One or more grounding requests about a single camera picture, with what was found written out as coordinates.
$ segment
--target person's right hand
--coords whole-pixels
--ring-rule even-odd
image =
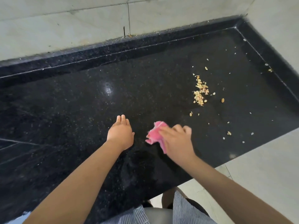
[[[175,125],[173,128],[161,127],[159,134],[163,137],[166,154],[179,166],[196,157],[191,142],[192,130],[188,126]]]

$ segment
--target forearm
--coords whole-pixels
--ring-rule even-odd
[[[107,141],[30,214],[26,223],[84,223],[122,148]]]
[[[239,184],[194,157],[182,166],[218,202],[236,223],[292,223]]]

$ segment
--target pink cleaning rag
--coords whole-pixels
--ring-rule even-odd
[[[163,141],[163,137],[159,134],[160,127],[167,127],[168,125],[163,121],[157,121],[154,123],[154,128],[152,128],[147,134],[147,138],[145,141],[150,145],[159,142],[164,154],[166,154],[166,147]]]

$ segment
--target black granite countertop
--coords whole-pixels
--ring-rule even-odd
[[[234,28],[134,52],[0,89],[0,223],[32,211],[105,142],[120,114],[136,132],[134,145],[112,167],[86,223],[190,179],[157,144],[145,143],[155,121],[192,127],[196,154],[213,167],[299,126],[296,98]],[[216,93],[204,107],[193,103],[193,74]]]

